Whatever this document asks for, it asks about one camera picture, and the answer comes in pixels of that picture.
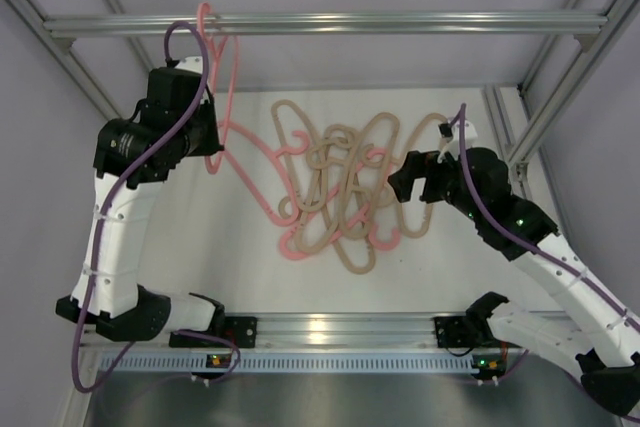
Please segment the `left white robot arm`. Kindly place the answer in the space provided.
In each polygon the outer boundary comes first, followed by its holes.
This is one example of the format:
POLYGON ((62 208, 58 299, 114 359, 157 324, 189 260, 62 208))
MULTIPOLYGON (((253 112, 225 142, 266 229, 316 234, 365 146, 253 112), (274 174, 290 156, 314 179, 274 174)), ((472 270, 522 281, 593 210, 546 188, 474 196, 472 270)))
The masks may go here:
POLYGON ((187 157, 209 157, 223 148, 202 72, 192 58, 153 69, 133 116, 107 122, 98 134, 85 264, 55 311, 76 323, 85 310, 87 323, 114 342, 150 341, 178 330, 218 336, 223 330, 218 301, 155 293, 138 282, 150 214, 170 172, 187 157))

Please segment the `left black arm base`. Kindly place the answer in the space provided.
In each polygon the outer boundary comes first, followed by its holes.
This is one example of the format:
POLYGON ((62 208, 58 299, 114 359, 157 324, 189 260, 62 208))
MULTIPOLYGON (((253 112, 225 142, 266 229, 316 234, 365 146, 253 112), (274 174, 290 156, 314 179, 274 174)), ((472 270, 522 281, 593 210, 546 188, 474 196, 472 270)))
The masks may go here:
POLYGON ((228 315, 225 306, 212 298, 190 292, 171 298, 171 313, 165 329, 171 348, 224 347, 224 339, 239 348, 256 344, 258 320, 252 316, 228 315))

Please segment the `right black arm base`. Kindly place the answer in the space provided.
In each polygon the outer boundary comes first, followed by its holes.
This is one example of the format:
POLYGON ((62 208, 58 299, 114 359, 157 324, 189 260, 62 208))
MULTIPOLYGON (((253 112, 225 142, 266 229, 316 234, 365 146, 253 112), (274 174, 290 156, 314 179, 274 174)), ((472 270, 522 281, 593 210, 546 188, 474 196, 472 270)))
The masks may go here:
POLYGON ((473 302, 462 315, 436 316, 433 319, 437 345, 445 349, 476 349, 498 347, 488 325, 494 310, 509 299, 488 292, 473 302))

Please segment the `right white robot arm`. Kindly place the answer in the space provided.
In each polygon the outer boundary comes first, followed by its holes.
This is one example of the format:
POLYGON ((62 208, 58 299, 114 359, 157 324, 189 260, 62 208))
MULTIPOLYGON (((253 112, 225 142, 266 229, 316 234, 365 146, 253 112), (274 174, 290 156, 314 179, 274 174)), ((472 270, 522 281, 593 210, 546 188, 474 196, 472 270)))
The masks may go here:
POLYGON ((527 349, 573 377, 609 413, 629 416, 639 404, 639 322, 577 258, 551 218, 513 192, 506 164, 487 148, 471 148, 462 158, 411 151, 388 183, 404 203, 418 179, 425 182, 422 202, 445 202, 464 214, 487 245, 536 281, 577 326, 565 329, 488 292, 463 317, 474 344, 527 349))

